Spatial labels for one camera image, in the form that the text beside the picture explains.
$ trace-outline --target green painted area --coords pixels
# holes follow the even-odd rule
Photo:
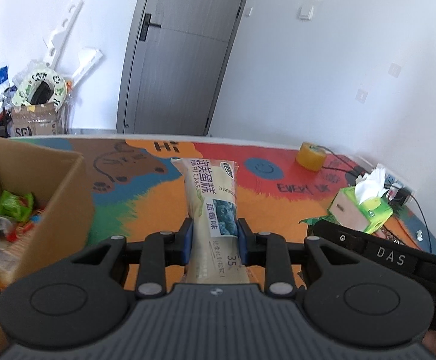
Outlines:
[[[136,219],[135,210],[129,202],[95,206],[95,217],[88,234],[88,245],[95,245],[115,234],[128,237],[124,223]]]

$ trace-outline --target brown bear painting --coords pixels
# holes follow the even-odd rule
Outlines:
[[[124,140],[71,140],[73,150],[84,155],[92,191],[107,193],[116,185],[130,183],[132,178],[150,173],[166,174],[166,165],[146,150],[129,146]]]

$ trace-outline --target door handle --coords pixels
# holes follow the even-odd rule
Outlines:
[[[144,42],[145,40],[147,40],[149,27],[161,28],[161,24],[152,23],[151,22],[151,13],[145,13],[144,19],[143,19],[143,25],[141,26],[140,37],[138,38],[138,40],[140,42]]]

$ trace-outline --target door frame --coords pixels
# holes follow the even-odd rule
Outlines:
[[[218,76],[218,81],[216,83],[215,92],[210,105],[210,111],[208,113],[208,119],[203,131],[203,135],[208,133],[210,128],[211,119],[213,112],[215,111],[216,101],[218,100],[218,95],[220,94],[221,84],[223,82],[223,77],[225,75],[226,66],[229,60],[229,55],[232,51],[232,46],[238,31],[238,26],[243,16],[243,6],[246,0],[241,0],[240,7],[236,16],[235,23],[233,24],[232,34],[229,38],[227,50],[221,66],[220,75]],[[141,24],[143,21],[144,9],[147,4],[147,0],[137,0],[135,6],[135,12],[133,13],[133,18],[130,27],[130,35],[128,36],[128,42],[126,45],[125,57],[123,62],[123,72],[121,73],[121,84],[120,84],[120,94],[118,97],[118,114],[116,118],[116,132],[133,134],[135,132],[135,119],[136,119],[136,109],[138,104],[138,96],[130,96],[131,93],[139,93],[141,74],[131,82],[131,73],[133,67],[143,69],[145,52],[137,52],[138,36],[141,29]]]

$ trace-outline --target blue circle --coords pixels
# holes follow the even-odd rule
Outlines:
[[[278,165],[263,158],[248,158],[245,167],[255,176],[266,180],[280,180],[284,176]]]

